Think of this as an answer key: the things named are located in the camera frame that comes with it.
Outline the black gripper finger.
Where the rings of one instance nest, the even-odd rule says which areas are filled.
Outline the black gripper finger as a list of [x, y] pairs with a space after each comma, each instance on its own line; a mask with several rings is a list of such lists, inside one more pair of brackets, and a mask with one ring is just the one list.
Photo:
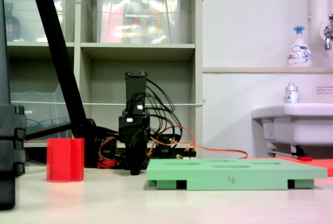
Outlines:
[[138, 175], [143, 166], [143, 143], [125, 145], [125, 163], [131, 175]]
[[138, 169], [145, 170], [148, 166], [147, 142], [140, 141], [138, 145]]

